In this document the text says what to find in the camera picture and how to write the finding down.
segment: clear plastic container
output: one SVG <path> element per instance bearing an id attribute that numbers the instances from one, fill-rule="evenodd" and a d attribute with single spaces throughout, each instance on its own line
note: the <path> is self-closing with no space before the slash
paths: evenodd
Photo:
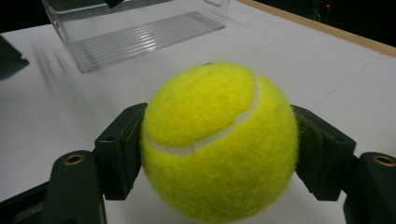
<path id="1" fill-rule="evenodd" d="M 82 73 L 225 27 L 229 0 L 42 0 Z"/>

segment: tennis ball seam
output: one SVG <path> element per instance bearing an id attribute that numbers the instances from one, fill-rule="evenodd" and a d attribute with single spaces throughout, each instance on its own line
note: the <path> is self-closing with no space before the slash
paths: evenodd
<path id="1" fill-rule="evenodd" d="M 152 140 L 147 133 L 145 133 L 145 137 L 148 143 L 157 151 L 178 155 L 178 156 L 188 156 L 192 153 L 195 153 L 200 148 L 204 148 L 210 143 L 218 141 L 223 136 L 230 134 L 239 124 L 249 119 L 250 115 L 257 109 L 261 96 L 259 78 L 257 75 L 254 75 L 254 84 L 255 84 L 255 89 L 254 89 L 253 101 L 250 105 L 250 108 L 237 115 L 233 123 L 227 128 L 220 130 L 217 133 L 211 134 L 207 137 L 204 137 L 202 139 L 199 139 L 195 141 L 193 145 L 186 147 L 168 147 L 165 145 L 158 144 L 154 140 Z"/>

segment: white tabletop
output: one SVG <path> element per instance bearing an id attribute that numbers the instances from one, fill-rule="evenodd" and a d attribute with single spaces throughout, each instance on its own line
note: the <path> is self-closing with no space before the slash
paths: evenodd
<path id="1" fill-rule="evenodd" d="M 172 75 L 231 61 L 266 75 L 290 102 L 358 144 L 355 155 L 396 156 L 396 58 L 231 1 L 225 29 L 81 74 L 52 26 L 4 38 L 30 62 L 0 81 L 0 201 L 44 183 L 53 162 L 93 141 L 126 107 L 148 102 Z M 345 223 L 342 205 L 318 202 L 295 175 L 269 208 L 240 223 Z M 162 202 L 143 169 L 125 202 L 106 202 L 108 223 L 196 223 Z"/>

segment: yellow tennis ball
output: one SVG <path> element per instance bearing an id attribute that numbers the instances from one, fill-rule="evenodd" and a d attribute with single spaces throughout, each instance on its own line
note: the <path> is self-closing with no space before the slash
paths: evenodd
<path id="1" fill-rule="evenodd" d="M 142 163 L 180 213 L 212 223 L 253 216 L 287 187 L 298 155 L 288 100 L 267 77 L 236 63 L 194 66 L 152 97 Z"/>

